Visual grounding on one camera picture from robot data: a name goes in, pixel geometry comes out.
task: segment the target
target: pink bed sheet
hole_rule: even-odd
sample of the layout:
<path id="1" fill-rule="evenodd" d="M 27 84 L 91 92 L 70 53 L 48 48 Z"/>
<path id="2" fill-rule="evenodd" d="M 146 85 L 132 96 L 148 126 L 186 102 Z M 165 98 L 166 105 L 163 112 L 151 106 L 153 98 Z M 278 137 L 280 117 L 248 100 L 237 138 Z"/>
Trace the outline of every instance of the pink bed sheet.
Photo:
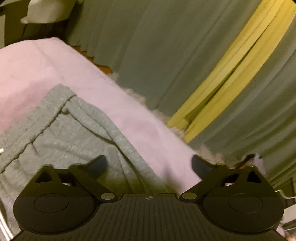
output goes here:
<path id="1" fill-rule="evenodd" d="M 191 169 L 194 151 L 57 38 L 22 41 L 0 49 L 0 132 L 60 83 L 103 110 L 166 184 L 183 193 L 200 182 Z"/>

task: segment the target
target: pink cloth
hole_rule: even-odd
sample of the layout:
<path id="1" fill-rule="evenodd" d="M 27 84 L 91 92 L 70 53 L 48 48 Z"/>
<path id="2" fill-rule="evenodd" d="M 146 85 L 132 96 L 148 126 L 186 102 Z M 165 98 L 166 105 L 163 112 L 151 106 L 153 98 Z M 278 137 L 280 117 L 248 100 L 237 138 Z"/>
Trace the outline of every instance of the pink cloth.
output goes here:
<path id="1" fill-rule="evenodd" d="M 32 110 L 55 85 L 103 110 L 153 171 L 183 193 L 200 182 L 194 151 L 95 65 L 57 38 L 0 49 L 0 132 Z"/>

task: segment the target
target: fluffy rug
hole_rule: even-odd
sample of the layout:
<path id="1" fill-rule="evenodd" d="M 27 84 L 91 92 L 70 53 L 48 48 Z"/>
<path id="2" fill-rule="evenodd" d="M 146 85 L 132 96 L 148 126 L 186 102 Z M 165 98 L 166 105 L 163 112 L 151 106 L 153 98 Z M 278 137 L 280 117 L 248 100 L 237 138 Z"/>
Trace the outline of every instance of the fluffy rug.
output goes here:
<path id="1" fill-rule="evenodd" d="M 113 74 L 108 74 L 108 76 L 116 82 L 118 79 L 118 74 L 113 73 Z M 131 88 L 124 88 L 124 92 L 126 92 L 129 96 L 131 96 L 133 99 L 135 99 L 139 104 L 147 108 L 146 106 L 146 98 L 144 96 L 141 96 L 137 93 L 135 93 Z M 161 111 L 158 109 L 150 111 L 156 118 L 161 120 L 164 124 L 166 124 L 170 117 L 166 116 L 163 114 Z M 178 136 L 181 140 L 183 140 L 184 137 L 184 130 L 180 130 L 176 127 L 169 128 L 176 136 Z M 217 164 L 217 163 L 225 163 L 224 157 L 220 153 L 212 153 L 209 148 L 207 148 L 205 145 L 200 146 L 198 149 L 195 150 L 196 154 L 198 154 L 200 157 L 208 161 L 209 163 L 212 164 Z"/>

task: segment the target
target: gray fabric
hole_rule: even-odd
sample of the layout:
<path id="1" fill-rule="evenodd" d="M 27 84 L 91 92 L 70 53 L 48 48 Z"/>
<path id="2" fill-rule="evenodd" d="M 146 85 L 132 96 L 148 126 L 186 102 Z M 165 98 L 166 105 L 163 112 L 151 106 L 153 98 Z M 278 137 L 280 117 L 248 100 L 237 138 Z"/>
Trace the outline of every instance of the gray fabric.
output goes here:
<path id="1" fill-rule="evenodd" d="M 4 148 L 0 155 L 0 199 L 14 234 L 19 228 L 12 213 L 13 203 L 45 164 L 63 169 L 105 155 L 107 169 L 98 181 L 111 191 L 169 192 L 112 121 L 62 85 L 1 133 L 0 147 Z"/>
<path id="2" fill-rule="evenodd" d="M 172 116 L 210 74 L 261 0 L 84 0 L 67 43 Z"/>
<path id="3" fill-rule="evenodd" d="M 259 153 L 274 187 L 296 175 L 296 19 L 249 85 L 190 142 L 233 165 Z"/>

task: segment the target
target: silver screw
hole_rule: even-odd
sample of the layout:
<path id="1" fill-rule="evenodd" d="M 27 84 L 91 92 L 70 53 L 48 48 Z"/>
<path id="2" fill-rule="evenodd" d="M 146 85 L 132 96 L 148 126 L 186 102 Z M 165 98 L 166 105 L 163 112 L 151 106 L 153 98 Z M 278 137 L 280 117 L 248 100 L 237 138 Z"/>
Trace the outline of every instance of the silver screw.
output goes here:
<path id="1" fill-rule="evenodd" d="M 112 200 L 113 198 L 115 198 L 115 195 L 113 193 L 106 192 L 101 195 L 101 198 L 104 200 Z"/>
<path id="2" fill-rule="evenodd" d="M 197 196 L 196 196 L 195 193 L 186 192 L 186 193 L 183 193 L 182 197 L 187 199 L 187 200 L 192 200 L 192 199 L 196 199 Z"/>

